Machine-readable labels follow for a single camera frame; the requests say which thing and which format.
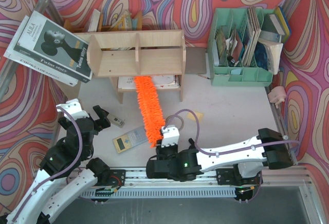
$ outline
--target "cable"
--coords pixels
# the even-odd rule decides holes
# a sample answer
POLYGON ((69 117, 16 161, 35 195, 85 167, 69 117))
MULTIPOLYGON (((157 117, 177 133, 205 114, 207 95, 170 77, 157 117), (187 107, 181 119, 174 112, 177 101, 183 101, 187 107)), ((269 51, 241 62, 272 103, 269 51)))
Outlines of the cable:
MULTIPOLYGON (((171 119, 171 117, 172 117, 172 115, 169 115, 169 116, 166 118, 166 124, 167 124, 168 121, 171 119)), ((176 117, 179 118, 180 121, 181 121, 181 126, 180 126, 180 128, 178 128, 178 130, 182 130, 183 127, 184 127, 184 120, 183 120, 183 118, 182 118, 181 116, 179 116, 179 115, 177 115, 176 117)))
POLYGON ((118 181, 118 185, 122 186, 121 180, 117 176, 112 175, 110 178, 115 178, 118 181))
POLYGON ((19 210, 17 211, 17 213, 15 214, 14 218, 13 218, 13 222, 16 221, 16 219, 18 218, 19 214, 21 213, 21 211, 23 210, 24 206, 27 204, 27 202, 30 200, 30 198, 37 192, 37 190, 46 182, 53 180, 63 174, 65 174, 67 171, 69 171, 79 160, 81 153, 82 153, 82 135, 81 135, 81 131, 79 129, 78 124, 76 123, 76 121, 74 120, 74 118, 72 117, 72 115, 70 115, 65 109, 63 109, 62 107, 57 107, 60 111, 62 111, 64 114, 66 114, 68 116, 68 118, 71 120, 73 126, 75 127, 77 134, 78 134, 78 138, 79 138, 79 150, 77 153, 77 156, 75 157, 75 159, 73 160, 73 162, 64 170, 44 179, 43 181, 41 181, 38 185, 36 185, 35 188, 33 188, 32 192, 30 195, 27 196, 27 198, 24 200, 24 202, 22 203, 21 207, 19 208, 19 210))
POLYGON ((256 197, 257 197, 257 195, 259 194, 259 192, 261 191, 261 185, 262 185, 262 180, 263 180, 263 174, 262 174, 262 171, 260 172, 260 177, 259 177, 259 186, 258 186, 258 189, 257 189, 257 191, 256 191, 256 193, 252 196, 252 198, 250 198, 249 200, 248 200, 248 203, 249 202, 251 202, 251 201, 253 201, 256 197))
POLYGON ((194 145, 197 148, 198 151, 200 151, 201 153, 208 155, 208 156, 222 156, 222 155, 228 155, 228 154, 232 154, 232 153, 236 153, 236 152, 241 152, 241 151, 247 151, 247 150, 251 150, 254 148, 258 148, 258 147, 265 147, 265 146, 271 146, 271 145, 277 145, 277 144, 285 144, 285 143, 296 143, 297 146, 300 146, 300 141, 297 140, 284 140, 284 141, 275 141, 275 142, 269 142, 269 143, 261 143, 261 144, 256 144, 256 145, 252 145, 250 147, 244 147, 244 148, 237 148, 235 150, 230 150, 230 151, 224 151, 224 152, 207 152, 204 151, 202 148, 199 147, 199 145, 197 145, 197 140, 199 138, 199 133, 200 133, 200 122, 199 119, 197 118, 196 114, 189 109, 182 109, 178 112, 176 112, 174 115, 172 115, 172 117, 169 119, 169 121, 166 123, 164 128, 167 128, 167 126, 169 125, 169 123, 175 118, 177 117, 178 114, 182 113, 182 112, 190 112, 196 121, 196 136, 195 136, 195 141, 194 141, 194 145))

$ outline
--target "calculator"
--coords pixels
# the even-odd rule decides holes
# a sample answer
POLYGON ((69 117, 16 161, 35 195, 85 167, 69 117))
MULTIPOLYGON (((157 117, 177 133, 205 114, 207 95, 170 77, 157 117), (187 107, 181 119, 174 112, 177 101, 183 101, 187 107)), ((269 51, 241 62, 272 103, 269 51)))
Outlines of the calculator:
POLYGON ((122 136, 113 139, 114 146, 118 153, 136 147, 148 140, 144 126, 131 130, 122 136))

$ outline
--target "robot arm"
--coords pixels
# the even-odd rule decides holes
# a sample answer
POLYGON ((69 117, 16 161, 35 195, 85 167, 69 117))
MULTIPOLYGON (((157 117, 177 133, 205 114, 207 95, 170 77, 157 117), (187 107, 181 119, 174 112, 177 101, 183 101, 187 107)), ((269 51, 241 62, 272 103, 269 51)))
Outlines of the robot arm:
MULTIPOLYGON (((189 181, 204 172, 233 166, 232 176, 236 178, 237 185, 241 185, 242 179, 255 177, 267 166, 269 169, 283 169, 293 165, 281 134, 267 128, 260 129, 258 136, 245 141, 217 148, 199 148, 200 151, 194 146, 194 141, 189 139, 189 149, 179 153, 178 129, 169 125, 166 129, 162 128, 161 132, 163 140, 159 141, 156 148, 157 155, 147 162, 148 178, 189 181)), ((232 185, 231 180, 227 182, 227 185, 232 185)))
POLYGON ((40 163, 36 178, 22 201, 8 216, 0 217, 0 223, 52 223, 59 213, 81 192, 97 182, 102 182, 104 176, 108 179, 109 167, 99 158, 93 159, 77 179, 50 199, 58 187, 65 182, 65 178, 80 165, 81 161, 92 157, 94 135, 111 125, 106 117, 108 112, 99 106, 94 107, 95 112, 100 117, 96 121, 81 109, 78 99, 60 104, 57 107, 59 106, 73 117, 79 127, 82 135, 80 157, 74 166, 56 177, 59 172, 67 169, 76 160, 79 150, 78 132, 72 122, 66 119, 67 115, 65 114, 65 117, 59 119, 59 123, 66 129, 66 137, 60 139, 55 146, 47 151, 40 163), (55 178, 44 182, 51 176, 55 176, 55 178))

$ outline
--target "small electronic device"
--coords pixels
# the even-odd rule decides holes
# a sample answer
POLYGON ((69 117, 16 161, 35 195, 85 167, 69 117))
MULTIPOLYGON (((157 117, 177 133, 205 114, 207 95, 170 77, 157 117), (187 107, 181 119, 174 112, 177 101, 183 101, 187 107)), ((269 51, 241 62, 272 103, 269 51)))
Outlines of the small electronic device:
POLYGON ((124 121, 116 117, 115 115, 108 114, 107 115, 108 120, 111 122, 111 124, 116 125, 120 128, 124 126, 124 121))
POLYGON ((136 147, 148 140, 144 126, 131 130, 122 136, 113 139, 115 149, 122 153, 130 148, 136 147))

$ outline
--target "wooden shelf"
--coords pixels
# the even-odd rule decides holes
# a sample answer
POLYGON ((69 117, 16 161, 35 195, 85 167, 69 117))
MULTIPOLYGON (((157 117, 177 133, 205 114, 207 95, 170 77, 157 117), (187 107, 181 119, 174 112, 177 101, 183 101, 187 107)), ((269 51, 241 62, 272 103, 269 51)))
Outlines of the wooden shelf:
POLYGON ((179 88, 158 90, 180 91, 182 101, 186 64, 182 30, 89 32, 76 35, 89 42, 89 67, 96 77, 110 78, 120 103, 124 92, 135 90, 119 89, 119 77, 152 75, 179 75, 179 88), (109 50, 111 48, 134 49, 109 50))
POLYGON ((98 77, 181 75, 181 49, 142 49, 140 74, 134 50, 103 51, 98 77))
MULTIPOLYGON (((167 89, 164 89, 164 88, 161 88, 161 89, 156 89, 157 91, 180 91, 180 87, 178 88, 167 88, 167 89)), ((118 92, 119 93, 125 93, 125 92, 135 92, 136 89, 121 89, 121 88, 118 88, 118 92)))

